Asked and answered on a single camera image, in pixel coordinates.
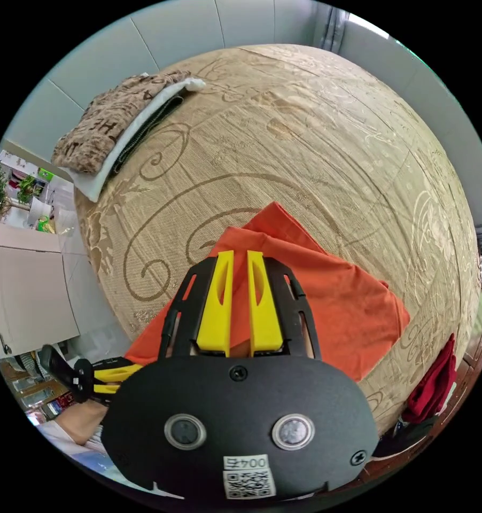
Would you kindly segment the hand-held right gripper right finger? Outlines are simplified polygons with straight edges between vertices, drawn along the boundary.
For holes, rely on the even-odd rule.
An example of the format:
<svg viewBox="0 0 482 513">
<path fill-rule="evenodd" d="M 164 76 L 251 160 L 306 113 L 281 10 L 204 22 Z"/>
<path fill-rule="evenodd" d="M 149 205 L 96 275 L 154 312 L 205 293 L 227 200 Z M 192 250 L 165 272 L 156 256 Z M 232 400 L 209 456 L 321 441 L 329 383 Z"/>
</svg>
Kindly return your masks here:
<svg viewBox="0 0 482 513">
<path fill-rule="evenodd" d="M 283 336 L 263 254 L 247 251 L 250 356 L 278 352 Z"/>
</svg>

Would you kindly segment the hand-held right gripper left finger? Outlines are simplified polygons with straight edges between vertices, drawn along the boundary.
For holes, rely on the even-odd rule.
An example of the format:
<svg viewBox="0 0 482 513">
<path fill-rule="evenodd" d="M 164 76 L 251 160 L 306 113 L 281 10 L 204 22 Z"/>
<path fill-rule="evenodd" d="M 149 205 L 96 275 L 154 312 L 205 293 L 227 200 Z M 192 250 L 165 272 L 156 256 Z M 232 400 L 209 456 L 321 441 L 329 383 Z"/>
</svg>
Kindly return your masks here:
<svg viewBox="0 0 482 513">
<path fill-rule="evenodd" d="M 230 355 L 234 252 L 217 254 L 196 343 L 202 352 Z"/>
</svg>

